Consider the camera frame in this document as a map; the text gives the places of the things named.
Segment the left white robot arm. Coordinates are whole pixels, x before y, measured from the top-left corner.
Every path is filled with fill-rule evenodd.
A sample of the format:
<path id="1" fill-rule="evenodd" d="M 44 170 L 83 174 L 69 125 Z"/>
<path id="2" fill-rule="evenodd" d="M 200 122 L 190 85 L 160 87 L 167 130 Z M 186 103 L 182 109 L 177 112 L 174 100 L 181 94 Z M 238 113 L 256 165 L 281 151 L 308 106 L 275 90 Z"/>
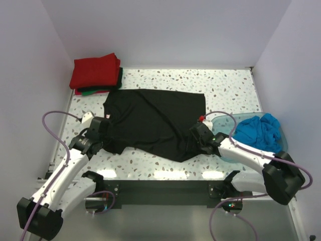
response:
<path id="1" fill-rule="evenodd" d="M 89 126 L 66 147 L 63 161 L 42 187 L 32 197 L 20 199 L 17 212 L 23 229 L 21 240 L 28 232 L 52 240 L 60 231 L 67 212 L 86 197 L 107 193 L 115 202 L 115 194 L 104 187 L 103 176 L 92 171 L 83 173 L 70 192 L 66 192 L 75 176 L 102 149 L 108 124 L 106 118 L 92 118 Z"/>

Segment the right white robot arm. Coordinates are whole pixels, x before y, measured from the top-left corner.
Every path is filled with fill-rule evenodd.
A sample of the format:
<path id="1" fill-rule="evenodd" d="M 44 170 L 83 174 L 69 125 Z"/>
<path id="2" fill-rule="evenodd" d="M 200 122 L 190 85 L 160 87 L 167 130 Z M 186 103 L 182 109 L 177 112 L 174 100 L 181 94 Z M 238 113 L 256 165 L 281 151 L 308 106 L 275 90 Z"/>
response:
<path id="1" fill-rule="evenodd" d="M 224 179 L 224 199 L 256 192 L 267 194 L 281 205 L 288 205 L 305 183 L 304 176 L 288 153 L 275 154 L 237 143 L 227 134 L 213 134 L 201 122 L 190 128 L 187 150 L 236 161 L 254 171 L 231 172 Z"/>

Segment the black t shirt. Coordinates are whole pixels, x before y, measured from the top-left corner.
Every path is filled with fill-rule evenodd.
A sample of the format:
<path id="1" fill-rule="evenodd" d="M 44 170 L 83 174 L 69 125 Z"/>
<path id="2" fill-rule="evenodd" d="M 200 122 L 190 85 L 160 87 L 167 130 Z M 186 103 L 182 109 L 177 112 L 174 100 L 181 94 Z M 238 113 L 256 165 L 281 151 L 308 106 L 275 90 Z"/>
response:
<path id="1" fill-rule="evenodd" d="M 122 154 L 125 148 L 184 162 L 202 152 L 190 128 L 206 111 L 202 93 L 125 89 L 110 92 L 103 104 L 108 126 L 103 149 Z"/>

